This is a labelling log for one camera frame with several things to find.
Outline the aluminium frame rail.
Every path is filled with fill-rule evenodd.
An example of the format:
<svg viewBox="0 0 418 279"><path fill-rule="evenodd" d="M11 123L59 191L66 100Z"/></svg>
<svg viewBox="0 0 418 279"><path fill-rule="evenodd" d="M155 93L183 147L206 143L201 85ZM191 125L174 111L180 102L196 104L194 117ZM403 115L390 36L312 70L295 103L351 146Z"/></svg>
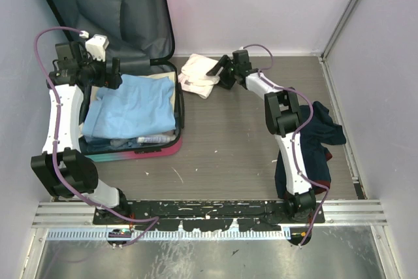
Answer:
<svg viewBox="0 0 418 279"><path fill-rule="evenodd" d="M334 225L387 225L377 200L331 200L318 202L317 223ZM118 217L104 217L95 207L80 201L40 203L33 227L77 227L83 225L127 225Z"/></svg>

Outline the blue shirt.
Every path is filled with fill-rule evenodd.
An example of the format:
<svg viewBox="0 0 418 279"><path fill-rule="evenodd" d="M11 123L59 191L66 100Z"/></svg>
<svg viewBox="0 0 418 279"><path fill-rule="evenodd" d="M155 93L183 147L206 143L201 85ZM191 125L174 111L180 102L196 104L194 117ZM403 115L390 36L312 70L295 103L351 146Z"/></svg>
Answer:
<svg viewBox="0 0 418 279"><path fill-rule="evenodd" d="M172 131L175 87L169 77L121 76L118 89L99 88L82 128L85 137L133 139Z"/></svg>

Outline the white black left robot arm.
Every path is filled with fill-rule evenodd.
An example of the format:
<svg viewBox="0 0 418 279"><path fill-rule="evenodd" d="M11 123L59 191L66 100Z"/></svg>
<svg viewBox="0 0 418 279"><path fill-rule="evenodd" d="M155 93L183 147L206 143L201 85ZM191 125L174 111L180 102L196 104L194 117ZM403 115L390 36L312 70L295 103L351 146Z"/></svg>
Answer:
<svg viewBox="0 0 418 279"><path fill-rule="evenodd" d="M52 197L80 199L107 210L114 223L123 224L131 216L125 195L99 179L94 162L81 152L79 143L90 89L105 83L105 65L76 41L57 44L56 53L46 81L51 101L48 134L42 153L31 158L31 168Z"/></svg>

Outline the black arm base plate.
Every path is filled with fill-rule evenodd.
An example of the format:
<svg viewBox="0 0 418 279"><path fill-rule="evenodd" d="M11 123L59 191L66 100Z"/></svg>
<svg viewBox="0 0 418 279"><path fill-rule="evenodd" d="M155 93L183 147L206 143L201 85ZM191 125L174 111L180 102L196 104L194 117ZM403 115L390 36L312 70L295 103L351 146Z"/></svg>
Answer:
<svg viewBox="0 0 418 279"><path fill-rule="evenodd" d="M309 224L313 213L291 217L281 201L132 201L131 218L157 216L158 231L226 231L233 223L240 232L279 231L281 224Z"/></svg>

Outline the small clear vial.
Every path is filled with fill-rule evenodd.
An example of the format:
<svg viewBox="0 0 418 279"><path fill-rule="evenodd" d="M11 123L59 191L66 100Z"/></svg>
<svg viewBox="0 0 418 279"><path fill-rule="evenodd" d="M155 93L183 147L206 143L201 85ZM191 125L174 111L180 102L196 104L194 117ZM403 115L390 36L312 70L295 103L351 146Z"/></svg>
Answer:
<svg viewBox="0 0 418 279"><path fill-rule="evenodd" d="M110 145L113 148L119 148L122 147L123 145L129 144L130 140L129 139L112 139L110 141Z"/></svg>

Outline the pink teal suitcase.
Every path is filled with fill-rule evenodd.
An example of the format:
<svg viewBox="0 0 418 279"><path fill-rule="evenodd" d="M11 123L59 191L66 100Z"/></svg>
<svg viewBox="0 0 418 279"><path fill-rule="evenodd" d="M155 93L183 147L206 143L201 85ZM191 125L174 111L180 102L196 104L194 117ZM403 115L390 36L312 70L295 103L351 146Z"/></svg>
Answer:
<svg viewBox="0 0 418 279"><path fill-rule="evenodd" d="M171 63L175 49L174 33L167 0L46 0L68 41L78 35L74 29L91 35L105 35L110 44L106 60L120 58L123 74L148 76L175 72L175 139L168 143L142 144L140 148L94 152L86 150L85 137L79 140L83 154L94 161L117 161L175 154L182 145L184 98L176 67Z"/></svg>

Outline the aluminium corner post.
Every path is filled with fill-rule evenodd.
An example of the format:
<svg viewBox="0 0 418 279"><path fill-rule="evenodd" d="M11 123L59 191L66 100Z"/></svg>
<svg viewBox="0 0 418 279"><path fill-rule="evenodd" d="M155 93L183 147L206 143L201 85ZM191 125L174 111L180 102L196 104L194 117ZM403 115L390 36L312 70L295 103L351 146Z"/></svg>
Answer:
<svg viewBox="0 0 418 279"><path fill-rule="evenodd" d="M336 44L339 36L341 35L344 27L348 23L351 15L354 13L355 9L357 8L358 4L361 0L349 0L334 31L332 32L330 39L328 40L323 53L321 54L321 59L327 59L329 54L331 53L334 45Z"/></svg>

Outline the pink white garment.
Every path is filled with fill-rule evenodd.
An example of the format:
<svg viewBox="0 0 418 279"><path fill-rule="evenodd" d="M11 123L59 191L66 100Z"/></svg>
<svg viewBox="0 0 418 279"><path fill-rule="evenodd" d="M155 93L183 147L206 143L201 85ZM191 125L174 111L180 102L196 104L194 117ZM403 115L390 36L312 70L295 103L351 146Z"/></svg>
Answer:
<svg viewBox="0 0 418 279"><path fill-rule="evenodd" d="M208 76L206 73L214 68L217 60L191 54L178 75L182 90L197 94L202 99L207 99L213 87L219 82L218 76Z"/></svg>

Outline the navy garment with red trim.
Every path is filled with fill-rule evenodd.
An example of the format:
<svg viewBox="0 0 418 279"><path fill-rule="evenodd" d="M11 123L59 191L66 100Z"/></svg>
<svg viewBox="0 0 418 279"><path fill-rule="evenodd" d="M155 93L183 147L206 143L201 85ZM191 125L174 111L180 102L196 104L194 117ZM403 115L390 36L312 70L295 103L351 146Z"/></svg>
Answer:
<svg viewBox="0 0 418 279"><path fill-rule="evenodd" d="M330 187L331 176L327 162L332 158L326 145L343 145L346 143L342 126L334 123L329 109L319 101L314 101L313 117L300 132L302 156L307 177L324 186ZM275 172L276 192L279 199L287 197L286 175L281 153L278 154Z"/></svg>

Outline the beige cloth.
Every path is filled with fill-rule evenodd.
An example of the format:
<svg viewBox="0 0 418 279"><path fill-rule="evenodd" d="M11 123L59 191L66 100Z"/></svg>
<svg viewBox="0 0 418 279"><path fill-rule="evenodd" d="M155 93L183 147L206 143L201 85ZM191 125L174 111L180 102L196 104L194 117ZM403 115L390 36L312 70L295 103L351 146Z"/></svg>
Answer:
<svg viewBox="0 0 418 279"><path fill-rule="evenodd" d="M148 76L142 76L142 78L152 78L152 79L161 79L167 77L169 78L172 83L174 84L174 86L176 86L177 84L177 79L176 79L176 73L175 72L168 72L168 73L159 73L159 74L151 74ZM98 87L92 87L91 89L91 94L90 94L90 104L92 104L94 101L98 100L99 98L97 97L97 92L99 91ZM172 105L172 109L175 110L175 105L176 105L176 92L173 91L171 98L170 98L170 103Z"/></svg>

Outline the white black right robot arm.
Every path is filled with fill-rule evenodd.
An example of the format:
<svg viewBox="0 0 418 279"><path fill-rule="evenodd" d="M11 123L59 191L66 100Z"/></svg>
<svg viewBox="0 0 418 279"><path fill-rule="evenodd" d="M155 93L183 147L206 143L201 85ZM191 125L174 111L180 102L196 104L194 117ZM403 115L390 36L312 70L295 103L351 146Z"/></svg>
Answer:
<svg viewBox="0 0 418 279"><path fill-rule="evenodd" d="M206 75L218 77L218 85L222 88L229 90L237 83L263 99L265 123L278 143L285 169L287 217L295 223L304 221L310 211L315 210L316 198L302 156L300 131L305 125L298 93L273 83L262 71L254 68L247 50L236 50L232 57L222 56Z"/></svg>

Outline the dark blue patterned cloth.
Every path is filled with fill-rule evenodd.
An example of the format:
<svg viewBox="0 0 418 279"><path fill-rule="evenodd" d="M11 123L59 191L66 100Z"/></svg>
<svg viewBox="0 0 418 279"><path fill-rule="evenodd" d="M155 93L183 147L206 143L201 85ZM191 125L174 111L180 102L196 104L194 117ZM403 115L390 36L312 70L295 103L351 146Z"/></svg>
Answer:
<svg viewBox="0 0 418 279"><path fill-rule="evenodd" d="M129 144L123 145L119 148L113 148L110 145L111 139L100 139L100 138L93 138L93 137L85 137L86 140L86 150L89 153L94 152L107 152L107 151L119 151L119 150L126 150L126 149L134 149L140 148L142 144L137 143L137 139L129 139Z"/></svg>

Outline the white plastic bottle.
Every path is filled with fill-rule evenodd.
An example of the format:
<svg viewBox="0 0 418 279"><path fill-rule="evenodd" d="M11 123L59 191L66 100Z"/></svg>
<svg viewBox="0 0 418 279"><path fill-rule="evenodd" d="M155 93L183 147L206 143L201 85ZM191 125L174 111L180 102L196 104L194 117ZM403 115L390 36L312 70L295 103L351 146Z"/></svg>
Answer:
<svg viewBox="0 0 418 279"><path fill-rule="evenodd" d="M169 135L152 135L147 137L138 137L137 143L139 144L161 144L168 143L175 139L175 136Z"/></svg>

